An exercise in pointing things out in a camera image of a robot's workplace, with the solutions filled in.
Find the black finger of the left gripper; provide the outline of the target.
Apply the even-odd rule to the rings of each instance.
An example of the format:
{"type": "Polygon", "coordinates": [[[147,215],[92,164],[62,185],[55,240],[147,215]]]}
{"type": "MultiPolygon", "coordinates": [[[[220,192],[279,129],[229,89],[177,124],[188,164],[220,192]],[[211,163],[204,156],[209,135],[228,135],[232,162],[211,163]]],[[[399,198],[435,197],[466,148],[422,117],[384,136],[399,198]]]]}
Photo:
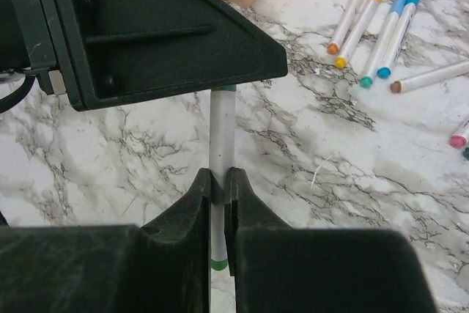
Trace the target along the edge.
{"type": "Polygon", "coordinates": [[[223,0],[54,0],[72,107],[95,110],[287,74],[284,48],[223,0]]]}

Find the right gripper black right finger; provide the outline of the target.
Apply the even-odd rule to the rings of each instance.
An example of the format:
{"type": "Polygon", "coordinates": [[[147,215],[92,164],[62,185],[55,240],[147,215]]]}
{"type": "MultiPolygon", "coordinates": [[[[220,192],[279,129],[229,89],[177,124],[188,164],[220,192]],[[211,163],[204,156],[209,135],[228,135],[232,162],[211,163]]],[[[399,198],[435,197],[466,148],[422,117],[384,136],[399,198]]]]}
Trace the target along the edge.
{"type": "Polygon", "coordinates": [[[288,235],[293,228],[254,192],[246,171],[225,180],[225,230],[229,271],[238,312],[288,312],[291,281],[288,235]]]}

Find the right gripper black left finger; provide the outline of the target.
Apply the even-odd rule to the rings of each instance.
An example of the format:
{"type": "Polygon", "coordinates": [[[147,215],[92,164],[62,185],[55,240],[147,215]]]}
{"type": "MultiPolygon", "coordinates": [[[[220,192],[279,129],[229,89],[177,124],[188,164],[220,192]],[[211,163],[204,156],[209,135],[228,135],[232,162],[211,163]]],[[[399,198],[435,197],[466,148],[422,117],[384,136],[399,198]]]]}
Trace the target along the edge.
{"type": "Polygon", "coordinates": [[[145,224],[155,242],[144,266],[144,287],[156,312],[210,310],[211,173],[200,169],[188,191],[145,224]]]}

